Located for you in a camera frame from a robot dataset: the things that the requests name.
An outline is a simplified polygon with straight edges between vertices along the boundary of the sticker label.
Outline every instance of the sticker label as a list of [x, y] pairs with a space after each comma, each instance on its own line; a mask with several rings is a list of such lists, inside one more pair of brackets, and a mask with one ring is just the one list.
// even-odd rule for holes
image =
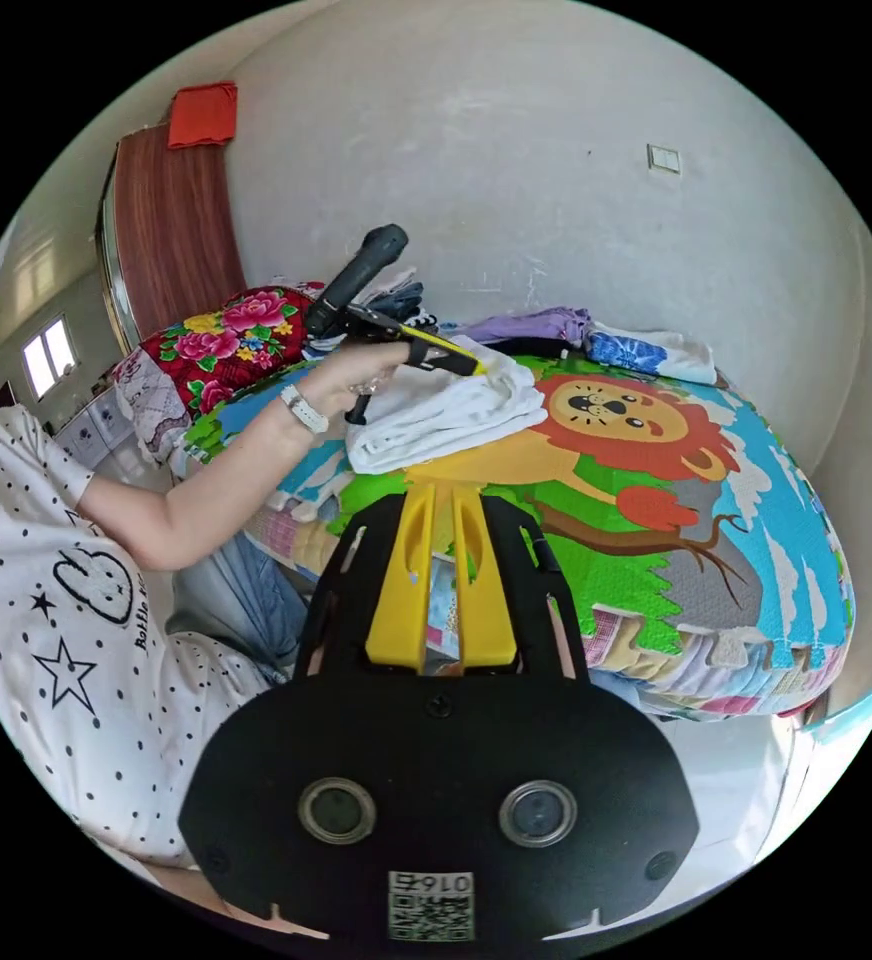
[[475, 939], [471, 873], [389, 874], [389, 936], [415, 943]]

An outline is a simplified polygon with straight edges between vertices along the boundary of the cartoon tree branch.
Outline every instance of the cartoon tree branch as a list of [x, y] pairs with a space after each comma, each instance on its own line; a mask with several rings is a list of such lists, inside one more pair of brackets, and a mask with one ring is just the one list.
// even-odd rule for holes
[[720, 513], [713, 517], [713, 526], [710, 535], [705, 540], [689, 540], [680, 533], [666, 533], [659, 530], [630, 530], [613, 532], [590, 527], [577, 520], [568, 513], [562, 513], [553, 507], [540, 503], [538, 500], [528, 501], [540, 516], [540, 528], [543, 533], [554, 534], [573, 540], [580, 546], [588, 547], [597, 553], [604, 553], [614, 557], [642, 557], [652, 553], [670, 553], [674, 550], [688, 550], [695, 559], [700, 571], [703, 569], [703, 560], [709, 560], [719, 570], [726, 590], [733, 598], [737, 607], [742, 607], [736, 594], [733, 592], [727, 574], [732, 574], [740, 583], [746, 580], [721, 557], [713, 553], [713, 548], [719, 541], [720, 524], [727, 522], [734, 530], [746, 533], [744, 527], [738, 526], [736, 521], [742, 520], [738, 514]]

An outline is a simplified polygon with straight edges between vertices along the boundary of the yellow bracket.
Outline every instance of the yellow bracket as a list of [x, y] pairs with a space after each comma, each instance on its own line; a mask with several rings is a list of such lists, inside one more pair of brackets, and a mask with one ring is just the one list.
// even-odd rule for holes
[[516, 637], [483, 505], [470, 487], [453, 490], [453, 541], [460, 663], [463, 670], [507, 667], [516, 660]]
[[435, 506], [432, 484], [409, 488], [366, 641], [371, 663], [423, 672]]
[[465, 357], [467, 360], [473, 362], [473, 370], [471, 376], [478, 376], [486, 372], [486, 367], [483, 366], [482, 362], [476, 357], [475, 354], [471, 353], [469, 350], [464, 350], [458, 344], [453, 343], [451, 340], [446, 340], [443, 337], [437, 337], [435, 334], [427, 333], [425, 330], [417, 330], [415, 327], [407, 327], [405, 324], [400, 324], [402, 333], [411, 337], [415, 340], [423, 340], [426, 343], [431, 343], [434, 347], [438, 347], [440, 350], [445, 351], [451, 357]]

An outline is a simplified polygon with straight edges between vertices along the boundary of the woman's hand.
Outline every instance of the woman's hand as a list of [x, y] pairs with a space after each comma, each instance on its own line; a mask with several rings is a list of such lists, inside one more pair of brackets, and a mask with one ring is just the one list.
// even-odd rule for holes
[[408, 343], [344, 344], [313, 368], [299, 392], [317, 413], [334, 417], [356, 405], [354, 388], [387, 379], [408, 359]]

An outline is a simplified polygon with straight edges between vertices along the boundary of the light switch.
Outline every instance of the light switch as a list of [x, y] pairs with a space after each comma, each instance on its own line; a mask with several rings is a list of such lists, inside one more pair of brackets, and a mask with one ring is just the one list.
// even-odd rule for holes
[[667, 170], [669, 173], [679, 173], [679, 154], [669, 147], [657, 147], [649, 143], [646, 145], [649, 154], [649, 168], [651, 170]]

